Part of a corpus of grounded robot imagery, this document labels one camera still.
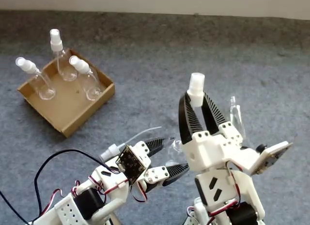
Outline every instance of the bottle neck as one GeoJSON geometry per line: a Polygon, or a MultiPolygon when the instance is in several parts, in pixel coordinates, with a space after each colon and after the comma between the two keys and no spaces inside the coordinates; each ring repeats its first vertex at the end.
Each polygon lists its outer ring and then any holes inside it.
{"type": "Polygon", "coordinates": [[[60,57],[60,56],[63,56],[65,54],[65,51],[64,50],[61,50],[61,51],[53,51],[53,54],[55,57],[60,57]]]}

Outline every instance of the white wall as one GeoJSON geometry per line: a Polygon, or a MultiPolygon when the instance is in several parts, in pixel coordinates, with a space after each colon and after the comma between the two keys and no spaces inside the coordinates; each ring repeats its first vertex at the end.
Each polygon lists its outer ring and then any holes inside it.
{"type": "Polygon", "coordinates": [[[310,0],[0,0],[0,9],[275,16],[310,19],[310,0]]]}

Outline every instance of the gray carpet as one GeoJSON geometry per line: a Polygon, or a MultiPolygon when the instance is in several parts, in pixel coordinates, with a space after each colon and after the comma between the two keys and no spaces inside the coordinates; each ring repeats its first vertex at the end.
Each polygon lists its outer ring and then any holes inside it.
{"type": "MultiPolygon", "coordinates": [[[[310,221],[310,21],[67,12],[0,12],[0,189],[30,220],[38,208],[33,179],[42,162],[66,148],[99,155],[137,132],[163,126],[158,135],[178,137],[178,101],[190,73],[206,75],[205,90],[227,111],[236,95],[255,145],[296,144],[254,182],[267,225],[310,221]],[[24,56],[43,66],[51,60],[49,30],[59,28],[66,47],[83,54],[116,84],[115,96],[65,139],[16,91],[27,75],[15,66],[24,56]]],[[[163,164],[167,153],[153,157],[163,164]]],[[[96,167],[78,154],[51,162],[39,179],[42,199],[96,167]]],[[[194,173],[148,194],[131,197],[117,211],[125,225],[179,225],[198,196],[194,173]]],[[[0,199],[0,224],[23,224],[0,199]]]]}

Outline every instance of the robotic arm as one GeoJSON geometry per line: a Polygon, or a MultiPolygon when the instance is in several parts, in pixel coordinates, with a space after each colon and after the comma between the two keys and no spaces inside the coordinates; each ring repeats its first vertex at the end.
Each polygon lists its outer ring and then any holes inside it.
{"type": "Polygon", "coordinates": [[[182,150],[190,169],[200,172],[195,177],[200,198],[189,208],[184,224],[264,225],[265,212],[251,176],[272,166],[292,143],[260,145],[256,150],[242,146],[241,134],[203,92],[203,82],[204,75],[193,74],[179,103],[182,150]],[[206,130],[195,107],[201,107],[206,130]]]}
{"type": "Polygon", "coordinates": [[[147,192],[171,184],[189,170],[187,164],[151,167],[150,157],[163,149],[164,140],[158,138],[140,141],[135,146],[127,145],[119,156],[106,162],[115,172],[97,167],[87,181],[74,187],[33,225],[113,224],[113,212],[126,203],[132,187],[139,189],[147,199],[147,192]],[[108,197],[109,202],[103,201],[98,192],[108,197]]]}

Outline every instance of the wire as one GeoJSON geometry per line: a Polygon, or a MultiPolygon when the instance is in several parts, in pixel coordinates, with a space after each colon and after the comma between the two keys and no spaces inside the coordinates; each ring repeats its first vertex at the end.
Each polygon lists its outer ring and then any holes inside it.
{"type": "Polygon", "coordinates": [[[42,216],[43,214],[45,214],[45,213],[50,209],[51,205],[53,204],[53,201],[54,201],[54,198],[55,198],[57,192],[60,192],[61,197],[64,197],[64,196],[62,195],[62,190],[61,190],[61,189],[56,189],[56,190],[54,190],[54,192],[53,192],[53,194],[52,194],[52,197],[50,198],[50,201],[49,201],[48,205],[44,208],[44,210],[43,210],[41,216],[42,216]]]}
{"type": "Polygon", "coordinates": [[[0,190],[0,195],[3,198],[3,200],[6,202],[6,204],[9,206],[9,208],[11,208],[11,210],[17,215],[17,217],[20,218],[20,220],[23,221],[25,224],[28,224],[28,222],[14,209],[11,203],[6,199],[6,197],[3,195],[1,190],[0,190]]]}
{"type": "Polygon", "coordinates": [[[39,170],[38,170],[38,172],[37,172],[37,174],[35,175],[35,178],[34,178],[34,188],[35,188],[35,193],[36,193],[36,196],[37,196],[38,206],[39,206],[39,217],[40,217],[40,215],[42,214],[42,203],[41,203],[41,197],[40,197],[40,192],[39,192],[39,188],[38,188],[38,178],[39,178],[39,176],[40,176],[40,174],[41,174],[43,168],[47,165],[47,163],[48,163],[51,159],[53,159],[54,157],[56,157],[56,156],[58,156],[58,155],[60,155],[60,154],[62,154],[62,153],[66,153],[66,152],[78,152],[78,153],[80,153],[80,154],[82,154],[82,155],[84,155],[84,156],[86,156],[86,157],[92,159],[93,161],[97,162],[98,164],[102,165],[103,167],[105,167],[105,168],[106,168],[107,170],[109,170],[110,172],[115,173],[115,174],[120,173],[119,171],[116,172],[115,170],[112,170],[109,166],[107,166],[105,163],[102,163],[102,162],[99,161],[97,158],[91,156],[90,154],[88,154],[88,153],[86,153],[86,152],[84,152],[84,151],[78,150],[78,149],[61,150],[61,151],[58,151],[58,152],[54,153],[53,155],[51,155],[50,157],[48,157],[48,158],[44,161],[44,163],[41,165],[41,167],[39,168],[39,170]]]}
{"type": "Polygon", "coordinates": [[[209,220],[209,222],[207,223],[207,225],[210,225],[210,224],[213,222],[213,220],[215,220],[215,217],[212,217],[212,218],[209,220]]]}
{"type": "Polygon", "coordinates": [[[132,194],[132,186],[131,186],[130,192],[131,192],[132,197],[133,197],[137,202],[141,202],[141,203],[147,202],[147,195],[146,195],[145,191],[143,190],[143,187],[141,186],[140,182],[138,182],[138,188],[139,188],[139,190],[140,190],[140,193],[143,195],[144,200],[137,199],[137,198],[132,194]]]}
{"type": "Polygon", "coordinates": [[[195,210],[194,210],[194,207],[193,206],[190,206],[186,209],[186,213],[187,213],[187,216],[190,217],[191,219],[194,219],[197,221],[197,224],[200,224],[198,219],[196,219],[193,215],[191,215],[190,213],[193,212],[195,213],[195,210]]]}
{"type": "Polygon", "coordinates": [[[190,210],[191,210],[191,211],[194,211],[194,207],[188,207],[188,208],[186,209],[186,212],[187,212],[188,217],[192,217],[192,216],[190,215],[190,210]]]}
{"type": "Polygon", "coordinates": [[[238,203],[237,200],[233,200],[233,201],[230,202],[229,204],[227,204],[227,205],[225,205],[225,206],[223,206],[223,207],[221,207],[221,208],[219,208],[219,209],[217,209],[217,210],[215,210],[215,211],[213,211],[213,212],[208,212],[208,215],[209,215],[209,217],[214,217],[214,216],[216,216],[216,215],[218,215],[218,214],[221,214],[222,212],[228,210],[230,207],[233,207],[233,206],[236,205],[237,203],[238,203]]]}
{"type": "Polygon", "coordinates": [[[149,132],[149,131],[152,131],[152,130],[155,130],[155,129],[160,129],[160,128],[161,128],[161,126],[159,126],[159,127],[152,127],[152,128],[146,129],[146,130],[144,130],[144,131],[142,131],[142,132],[140,132],[140,133],[134,135],[133,137],[131,137],[129,140],[127,140],[126,142],[122,143],[121,145],[119,145],[119,146],[118,146],[118,149],[120,149],[121,147],[125,146],[125,145],[126,145],[127,143],[129,143],[131,140],[137,138],[138,136],[142,135],[143,133],[149,132]]]}
{"type": "Polygon", "coordinates": [[[239,201],[238,201],[238,206],[239,206],[240,203],[241,203],[241,192],[240,192],[239,185],[237,184],[237,181],[236,181],[236,179],[235,179],[235,177],[234,177],[233,172],[232,172],[231,169],[228,167],[228,162],[225,163],[225,166],[226,166],[226,168],[227,168],[227,171],[229,172],[229,175],[231,175],[232,178],[233,178],[234,185],[235,185],[235,188],[236,188],[238,197],[239,197],[239,201]]]}
{"type": "Polygon", "coordinates": [[[98,183],[91,175],[88,176],[88,179],[96,185],[96,190],[98,191],[98,193],[100,195],[103,195],[103,193],[101,192],[101,190],[103,190],[103,183],[98,183]]]}
{"type": "Polygon", "coordinates": [[[120,184],[122,184],[122,183],[124,183],[124,182],[127,182],[127,181],[128,181],[128,179],[121,181],[121,182],[118,183],[117,185],[115,185],[115,186],[113,186],[113,187],[107,189],[106,191],[104,191],[103,194],[104,194],[104,195],[107,195],[107,194],[111,193],[113,190],[117,189],[118,186],[119,186],[120,184]]]}

